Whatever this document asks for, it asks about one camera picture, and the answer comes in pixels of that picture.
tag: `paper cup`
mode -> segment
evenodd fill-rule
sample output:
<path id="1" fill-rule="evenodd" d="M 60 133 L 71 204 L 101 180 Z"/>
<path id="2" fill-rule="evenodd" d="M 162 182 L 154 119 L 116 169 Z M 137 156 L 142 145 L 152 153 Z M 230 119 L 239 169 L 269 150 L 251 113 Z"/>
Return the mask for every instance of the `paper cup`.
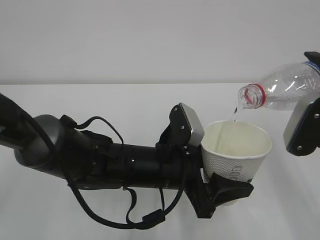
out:
<path id="1" fill-rule="evenodd" d="M 272 146 L 271 137 L 256 125 L 214 122 L 204 129 L 201 142 L 204 173 L 250 183 Z"/>

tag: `clear plastic bottle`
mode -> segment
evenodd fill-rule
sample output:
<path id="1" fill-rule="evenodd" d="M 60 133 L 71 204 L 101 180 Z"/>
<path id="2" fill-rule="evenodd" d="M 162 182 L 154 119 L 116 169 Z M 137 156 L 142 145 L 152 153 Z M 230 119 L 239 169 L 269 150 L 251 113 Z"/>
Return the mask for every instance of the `clear plastic bottle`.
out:
<path id="1" fill-rule="evenodd" d="M 244 109 L 266 107 L 292 110 L 301 97 L 320 93 L 320 67 L 311 61 L 283 66 L 239 90 L 239 105 Z"/>

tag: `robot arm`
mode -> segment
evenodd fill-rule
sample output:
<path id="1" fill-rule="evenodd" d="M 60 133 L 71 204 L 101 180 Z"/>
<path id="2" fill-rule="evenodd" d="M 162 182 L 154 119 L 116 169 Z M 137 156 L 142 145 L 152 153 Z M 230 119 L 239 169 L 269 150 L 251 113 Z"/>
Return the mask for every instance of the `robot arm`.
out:
<path id="1" fill-rule="evenodd" d="M 163 222 L 178 203 L 183 191 L 198 218 L 211 218 L 216 207 L 250 195 L 253 186 L 213 174 L 204 183 L 200 143 L 204 130 L 195 111 L 183 103 L 170 112 L 169 126 L 155 147 L 113 143 L 112 139 L 84 129 L 93 120 L 78 125 L 64 115 L 32 118 L 9 98 L 0 94 L 0 144 L 14 149 L 23 166 L 66 179 L 84 211 L 100 224 L 118 229 L 149 229 Z M 158 209 L 133 223 L 111 222 L 96 215 L 84 201 L 80 190 L 129 190 L 130 210 L 136 196 L 128 187 L 177 189 L 166 209 Z"/>

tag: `cable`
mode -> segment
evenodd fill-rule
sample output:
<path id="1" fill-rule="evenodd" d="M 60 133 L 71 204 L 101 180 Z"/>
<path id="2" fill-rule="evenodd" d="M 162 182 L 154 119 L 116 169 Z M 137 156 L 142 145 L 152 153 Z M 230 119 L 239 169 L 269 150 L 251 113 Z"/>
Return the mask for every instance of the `cable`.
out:
<path id="1" fill-rule="evenodd" d="M 125 224 L 125 223 L 117 223 L 117 222 L 113 222 L 113 221 L 109 221 L 106 220 L 102 217 L 100 217 L 99 215 L 95 214 L 90 207 L 88 206 L 88 204 L 86 203 L 86 201 L 84 200 L 83 196 L 81 195 L 79 189 L 77 188 L 75 182 L 73 181 L 72 177 L 70 176 L 67 167 L 65 166 L 65 163 L 63 161 L 62 156 L 59 154 L 59 152 L 57 151 L 55 145 L 52 143 L 51 139 L 49 138 L 49 136 L 47 135 L 47 133 L 43 130 L 43 128 L 37 123 L 36 120 L 34 120 L 34 118 L 32 116 L 30 116 L 26 111 L 24 111 L 21 108 L 21 116 L 34 128 L 34 130 L 37 132 L 37 134 L 40 136 L 40 138 L 44 141 L 44 143 L 46 144 L 46 146 L 48 147 L 49 151 L 53 154 L 53 157 L 58 159 L 58 164 L 59 167 L 62 171 L 62 174 L 65 178 L 65 180 L 68 183 L 68 186 L 71 188 L 71 191 L 73 192 L 75 198 L 77 199 L 77 201 L 79 202 L 80 206 L 82 207 L 82 209 L 85 211 L 85 213 L 92 218 L 94 221 L 111 227 L 111 228 L 116 228 L 116 229 L 140 229 L 140 230 L 146 230 L 146 229 L 150 229 L 154 226 L 156 226 L 157 224 L 159 224 L 159 221 L 153 221 L 153 222 L 138 222 L 138 223 L 130 223 L 130 224 Z M 80 128 L 82 128 L 83 126 L 85 126 L 88 122 L 92 122 L 94 119 L 100 119 L 102 121 L 104 121 L 105 123 L 108 124 L 108 126 L 115 131 L 115 133 L 118 135 L 118 137 L 120 138 L 122 144 L 123 144 L 123 139 L 120 136 L 120 134 L 114 129 L 114 127 L 105 119 L 103 119 L 102 117 L 92 117 L 90 118 L 88 121 L 86 121 L 84 124 L 81 124 Z M 179 186 L 179 190 L 175 196 L 175 198 L 173 199 L 172 203 L 169 205 L 169 207 L 162 211 L 162 215 L 163 217 L 166 216 L 168 213 L 170 213 L 172 211 L 172 209 L 177 205 L 183 191 L 185 188 L 185 182 L 186 182 L 186 170 L 185 170 L 185 166 L 186 166 L 186 156 L 185 153 L 183 151 L 183 149 L 181 147 L 179 147 L 180 149 L 180 153 L 182 156 L 182 168 L 181 168 L 181 181 L 180 181 L 180 186 Z"/>
<path id="2" fill-rule="evenodd" d="M 114 126 L 111 125 L 110 122 L 108 122 L 107 120 L 105 120 L 103 117 L 100 117 L 100 116 L 93 116 L 91 118 L 89 118 L 87 121 L 85 121 L 84 123 L 80 124 L 80 125 L 77 125 L 75 127 L 75 129 L 79 129 L 79 130 L 82 130 L 82 129 L 85 129 L 87 128 L 94 120 L 101 120 L 103 121 L 104 123 L 106 123 L 114 132 L 115 134 L 119 137 L 119 139 L 121 140 L 121 149 L 122 150 L 124 148 L 124 139 L 122 138 L 122 136 L 120 135 L 120 133 L 114 128 Z"/>
<path id="3" fill-rule="evenodd" d="M 160 197 L 161 197 L 161 205 L 162 205 L 162 211 L 165 210 L 165 196 L 164 196 L 164 190 L 162 187 L 159 187 Z"/>

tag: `white wall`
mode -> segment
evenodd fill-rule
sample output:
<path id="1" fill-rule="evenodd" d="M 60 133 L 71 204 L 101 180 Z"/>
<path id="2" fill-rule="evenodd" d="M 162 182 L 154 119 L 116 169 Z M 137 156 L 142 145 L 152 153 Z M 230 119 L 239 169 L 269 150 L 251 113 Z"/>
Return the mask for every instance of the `white wall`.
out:
<path id="1" fill-rule="evenodd" d="M 0 92 L 32 116 L 68 114 L 79 123 L 100 115 L 127 144 L 153 146 L 169 123 L 171 108 L 184 102 L 203 124 L 231 117 L 242 84 L 1 85 Z M 253 179 L 251 196 L 220 206 L 212 219 L 197 219 L 183 194 L 166 222 L 146 231 L 115 230 L 93 222 L 64 180 L 20 166 L 12 150 L 0 147 L 0 239 L 3 240 L 316 240 L 320 235 L 320 150 L 307 157 L 286 152 L 283 131 L 290 112 L 248 110 L 240 120 L 264 128 L 273 150 Z M 115 135 L 100 122 L 90 130 Z M 175 195 L 166 190 L 168 204 Z M 161 206 L 155 189 L 138 189 L 132 219 Z M 94 211 L 125 220 L 130 195 L 120 189 L 83 191 Z"/>
<path id="2" fill-rule="evenodd" d="M 1 0 L 0 83 L 251 82 L 320 51 L 319 0 Z"/>

